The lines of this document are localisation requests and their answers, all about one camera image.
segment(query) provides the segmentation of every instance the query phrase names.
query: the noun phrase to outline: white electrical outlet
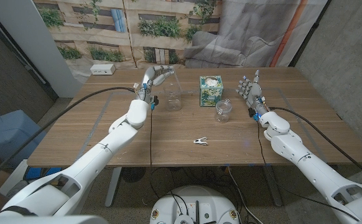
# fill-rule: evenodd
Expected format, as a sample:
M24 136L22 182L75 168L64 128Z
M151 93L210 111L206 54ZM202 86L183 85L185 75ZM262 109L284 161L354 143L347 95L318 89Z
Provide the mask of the white electrical outlet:
M112 75L116 68L113 64L93 65L90 68L93 75Z

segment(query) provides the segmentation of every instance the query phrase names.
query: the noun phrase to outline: green tissue box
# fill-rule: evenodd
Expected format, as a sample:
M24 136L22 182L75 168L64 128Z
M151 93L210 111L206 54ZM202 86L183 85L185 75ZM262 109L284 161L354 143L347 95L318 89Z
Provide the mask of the green tissue box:
M216 106L223 95L221 76L200 77L200 106Z

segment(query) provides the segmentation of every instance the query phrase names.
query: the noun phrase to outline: gray fabric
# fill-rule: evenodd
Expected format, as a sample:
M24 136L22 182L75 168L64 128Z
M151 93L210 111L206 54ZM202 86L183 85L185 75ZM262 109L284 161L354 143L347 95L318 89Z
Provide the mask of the gray fabric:
M197 32L187 68L267 67L299 0L224 0L218 35Z

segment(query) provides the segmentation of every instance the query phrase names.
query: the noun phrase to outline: clear plastic cup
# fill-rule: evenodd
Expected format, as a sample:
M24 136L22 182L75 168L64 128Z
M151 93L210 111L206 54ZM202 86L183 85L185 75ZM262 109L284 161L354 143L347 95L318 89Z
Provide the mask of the clear plastic cup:
M230 119L230 112L232 110L232 105L230 100L220 100L216 104L216 114L214 118L220 123L225 123Z
M165 105L168 111L181 110L181 90L178 84L169 83L164 86Z

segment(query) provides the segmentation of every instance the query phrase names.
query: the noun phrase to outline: clothespin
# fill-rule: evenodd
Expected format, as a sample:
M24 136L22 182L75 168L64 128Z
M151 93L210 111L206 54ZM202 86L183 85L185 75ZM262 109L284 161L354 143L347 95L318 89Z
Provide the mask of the clothespin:
M207 140L207 137L196 139L196 140L193 141L193 143L201 144L202 146L207 146L208 144L207 144L207 142L204 142L204 140Z

